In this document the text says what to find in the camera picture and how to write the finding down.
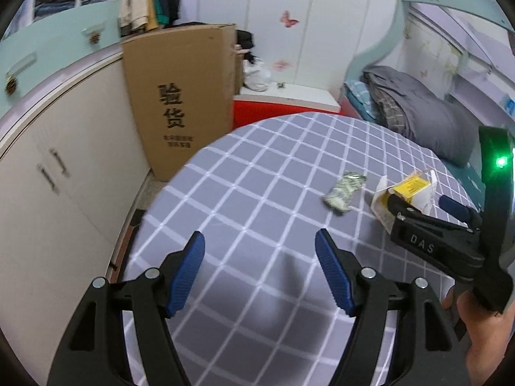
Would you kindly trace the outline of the person's right hand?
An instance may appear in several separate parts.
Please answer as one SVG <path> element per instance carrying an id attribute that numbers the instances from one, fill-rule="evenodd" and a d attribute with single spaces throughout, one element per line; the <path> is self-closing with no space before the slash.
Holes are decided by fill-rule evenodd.
<path id="1" fill-rule="evenodd" d="M 514 303 L 502 314 L 483 308 L 471 292 L 455 294 L 455 288 L 447 293 L 443 308 L 456 304 L 460 318 L 471 338 L 466 355 L 466 367 L 471 385 L 483 385 L 504 359 L 514 322 Z"/>

